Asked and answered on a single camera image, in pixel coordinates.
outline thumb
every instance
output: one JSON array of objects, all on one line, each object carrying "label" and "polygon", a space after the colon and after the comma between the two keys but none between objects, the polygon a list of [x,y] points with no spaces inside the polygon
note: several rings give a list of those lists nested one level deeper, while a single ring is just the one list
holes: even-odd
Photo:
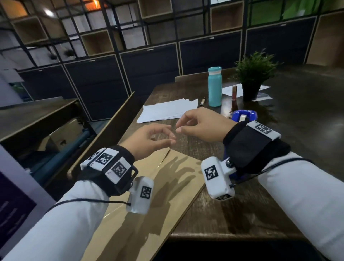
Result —
[{"label": "thumb", "polygon": [[161,139],[161,140],[153,141],[154,150],[160,150],[163,148],[170,147],[173,142],[175,143],[175,140],[172,140],[172,139]]},{"label": "thumb", "polygon": [[175,130],[179,134],[185,134],[189,136],[195,136],[197,126],[182,126]]}]

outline black pen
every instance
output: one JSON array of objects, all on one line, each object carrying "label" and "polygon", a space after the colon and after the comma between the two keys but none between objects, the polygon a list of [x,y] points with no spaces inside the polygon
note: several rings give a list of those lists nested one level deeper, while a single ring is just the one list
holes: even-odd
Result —
[{"label": "black pen", "polygon": [[201,101],[200,107],[203,107],[204,103],[205,103],[205,98],[203,98],[203,100]]}]

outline teal water bottle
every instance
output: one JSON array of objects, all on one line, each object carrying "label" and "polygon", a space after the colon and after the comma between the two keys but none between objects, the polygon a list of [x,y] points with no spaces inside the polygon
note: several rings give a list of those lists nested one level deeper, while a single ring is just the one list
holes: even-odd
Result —
[{"label": "teal water bottle", "polygon": [[221,106],[222,97],[222,68],[220,66],[210,67],[208,69],[208,101],[209,106],[218,107]]}]

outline black cable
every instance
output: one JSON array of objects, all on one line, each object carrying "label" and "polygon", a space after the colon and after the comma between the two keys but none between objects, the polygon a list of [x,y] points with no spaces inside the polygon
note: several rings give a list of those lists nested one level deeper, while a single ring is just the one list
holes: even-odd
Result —
[{"label": "black cable", "polygon": [[69,200],[61,201],[61,202],[53,205],[51,208],[48,209],[48,211],[46,213],[48,213],[53,208],[55,208],[55,207],[57,207],[59,205],[62,205],[64,203],[77,202],[77,201],[87,201],[87,202],[97,202],[97,203],[122,203],[122,204],[126,204],[128,206],[131,206],[131,203],[127,203],[127,202],[124,202],[124,201],[107,201],[107,200],[91,199],[91,198],[75,198],[75,199],[69,199]]},{"label": "black cable", "polygon": [[230,188],[233,188],[233,187],[235,187],[236,185],[239,185],[239,184],[241,184],[241,183],[243,183],[243,182],[246,182],[246,181],[248,181],[248,180],[250,180],[250,179],[253,179],[253,178],[255,178],[255,177],[257,177],[257,176],[259,176],[259,175],[261,175],[261,174],[263,174],[263,173],[265,173],[265,172],[268,172],[268,171],[270,171],[270,170],[273,170],[274,168],[277,168],[277,167],[279,167],[279,166],[281,166],[281,165],[283,165],[283,164],[286,164],[286,163],[289,163],[289,162],[292,162],[292,161],[297,161],[297,160],[304,160],[304,161],[308,161],[308,162],[314,164],[314,162],[311,161],[310,159],[304,159],[304,158],[291,158],[291,159],[285,159],[285,160],[282,160],[282,161],[280,161],[280,162],[277,162],[276,164],[271,165],[270,167],[268,167],[268,168],[262,170],[261,172],[259,172],[258,174],[254,174],[252,177],[250,177],[250,178],[248,178],[248,179],[245,179],[245,180],[243,180],[243,181],[240,181],[240,182],[238,182],[238,183],[234,183],[234,184],[230,185],[229,187],[230,187]]}]

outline chair backrest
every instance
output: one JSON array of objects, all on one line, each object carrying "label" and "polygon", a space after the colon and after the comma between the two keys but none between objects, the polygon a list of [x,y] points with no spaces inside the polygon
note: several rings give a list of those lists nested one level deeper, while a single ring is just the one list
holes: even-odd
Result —
[{"label": "chair backrest", "polygon": [[[235,74],[235,68],[223,69],[222,70],[222,81],[226,82],[228,78]],[[185,82],[185,81],[200,81],[208,79],[208,72],[204,73],[194,73],[182,76],[177,76],[174,78],[175,82]]]},{"label": "chair backrest", "polygon": [[94,152],[101,148],[116,145],[140,111],[141,107],[142,102],[135,96],[135,93],[132,93],[68,170],[68,178],[75,179],[81,171],[80,163],[89,158]]}]

